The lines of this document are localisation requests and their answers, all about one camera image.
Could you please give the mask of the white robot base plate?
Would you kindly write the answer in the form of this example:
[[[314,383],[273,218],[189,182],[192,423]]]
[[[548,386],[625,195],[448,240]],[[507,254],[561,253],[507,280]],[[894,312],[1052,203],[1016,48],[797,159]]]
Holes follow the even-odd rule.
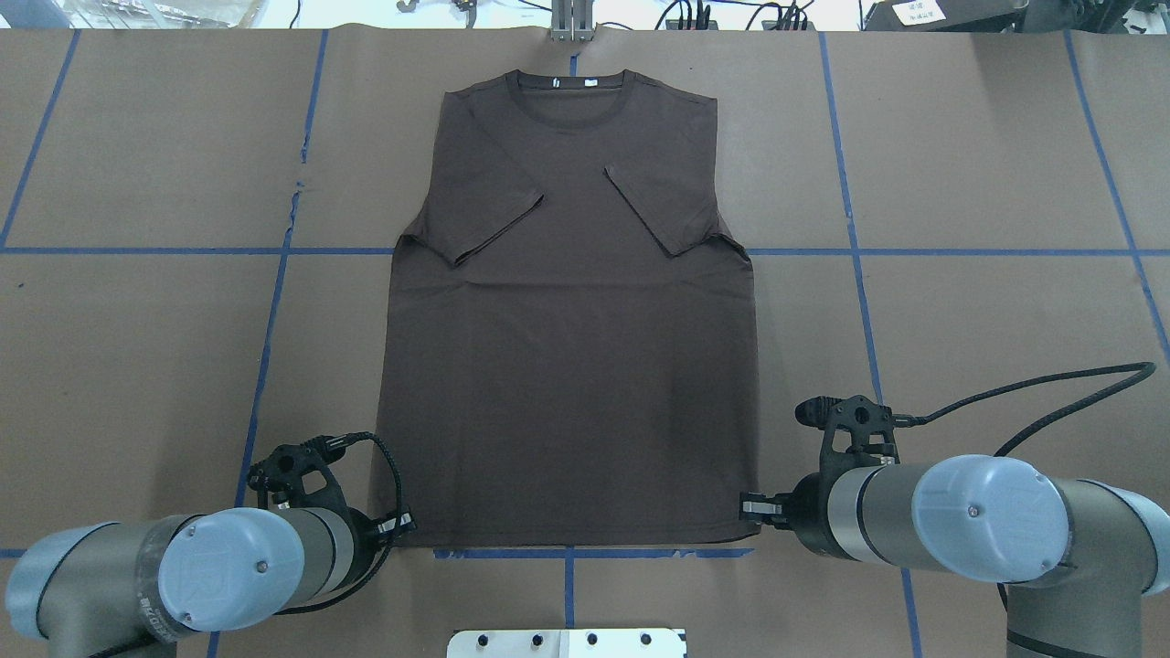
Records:
[[[464,630],[447,657],[689,657],[684,630],[586,628]]]

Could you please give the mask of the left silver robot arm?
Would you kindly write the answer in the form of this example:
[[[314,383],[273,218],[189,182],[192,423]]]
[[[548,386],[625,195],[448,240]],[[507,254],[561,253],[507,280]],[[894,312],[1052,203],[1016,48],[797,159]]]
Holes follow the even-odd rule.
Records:
[[[5,611],[51,657],[173,657],[193,635],[333,606],[372,580],[410,510],[238,507],[50,534],[18,558]]]

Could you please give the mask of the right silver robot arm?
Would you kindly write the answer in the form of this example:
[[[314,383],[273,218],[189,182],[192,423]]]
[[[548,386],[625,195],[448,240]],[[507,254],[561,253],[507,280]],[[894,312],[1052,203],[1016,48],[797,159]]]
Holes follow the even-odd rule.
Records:
[[[1140,657],[1144,599],[1166,591],[1166,510],[1006,455],[824,465],[739,518],[794,532],[819,557],[1002,587],[1009,657]]]

